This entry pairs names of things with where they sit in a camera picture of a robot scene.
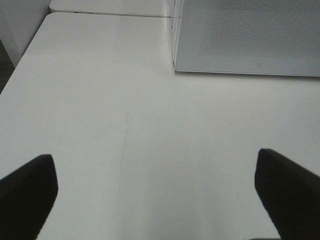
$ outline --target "white desk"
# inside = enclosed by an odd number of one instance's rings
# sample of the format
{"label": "white desk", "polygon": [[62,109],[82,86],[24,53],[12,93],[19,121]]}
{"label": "white desk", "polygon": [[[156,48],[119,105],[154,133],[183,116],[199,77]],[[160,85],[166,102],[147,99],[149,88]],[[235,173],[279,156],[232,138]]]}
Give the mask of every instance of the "white desk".
{"label": "white desk", "polygon": [[52,0],[51,12],[105,15],[172,16],[173,0]]}
{"label": "white desk", "polygon": [[278,237],[258,150],[320,174],[320,82],[176,74],[167,18],[53,13],[0,95],[0,178],[51,153],[39,240]]}

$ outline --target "scratch mark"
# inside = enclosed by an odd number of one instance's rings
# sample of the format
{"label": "scratch mark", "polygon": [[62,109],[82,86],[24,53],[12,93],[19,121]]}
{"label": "scratch mark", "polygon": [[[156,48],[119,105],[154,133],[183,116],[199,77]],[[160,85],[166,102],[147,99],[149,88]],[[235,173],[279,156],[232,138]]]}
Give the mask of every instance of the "scratch mark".
{"label": "scratch mark", "polygon": [[[132,117],[130,117],[129,111],[127,110],[125,113],[125,131],[124,131],[124,140],[123,140],[121,159],[120,159],[120,176],[121,176],[121,172],[122,172],[122,166],[123,166],[125,154],[127,152],[127,146],[128,146],[129,139],[131,136],[131,129],[132,129]],[[119,211],[119,208],[120,208],[120,196],[118,196],[118,203],[117,203],[117,210],[118,211]]]}
{"label": "scratch mark", "polygon": [[108,114],[108,111],[115,111],[115,109],[114,108],[108,108],[107,110],[105,110],[105,114]]}
{"label": "scratch mark", "polygon": [[175,181],[175,178],[172,178],[172,187],[173,187],[173,190],[176,190],[176,181]]}

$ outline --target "white wall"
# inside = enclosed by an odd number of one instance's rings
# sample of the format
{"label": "white wall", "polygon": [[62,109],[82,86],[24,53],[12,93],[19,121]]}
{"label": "white wall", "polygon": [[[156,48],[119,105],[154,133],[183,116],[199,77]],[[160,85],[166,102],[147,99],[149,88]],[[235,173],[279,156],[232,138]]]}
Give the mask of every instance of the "white wall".
{"label": "white wall", "polygon": [[16,66],[49,14],[51,0],[0,0],[0,38]]}

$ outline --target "table surface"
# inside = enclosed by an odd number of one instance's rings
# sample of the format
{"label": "table surface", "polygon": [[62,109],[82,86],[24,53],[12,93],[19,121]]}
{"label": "table surface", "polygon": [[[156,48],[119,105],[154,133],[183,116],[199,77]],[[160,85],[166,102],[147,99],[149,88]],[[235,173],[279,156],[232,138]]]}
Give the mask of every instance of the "table surface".
{"label": "table surface", "polygon": [[51,12],[168,17],[172,0],[51,0]]}
{"label": "table surface", "polygon": [[39,240],[278,234],[258,150],[320,174],[317,78],[175,73],[169,19],[53,13],[0,95],[0,178],[53,155]]}

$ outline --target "gray partition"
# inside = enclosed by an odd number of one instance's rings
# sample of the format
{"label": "gray partition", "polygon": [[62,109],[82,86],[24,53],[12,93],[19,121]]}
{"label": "gray partition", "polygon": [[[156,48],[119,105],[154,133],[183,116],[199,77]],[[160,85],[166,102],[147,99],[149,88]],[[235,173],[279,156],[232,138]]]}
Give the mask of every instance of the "gray partition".
{"label": "gray partition", "polygon": [[184,0],[176,7],[177,71],[320,76],[318,0]]}

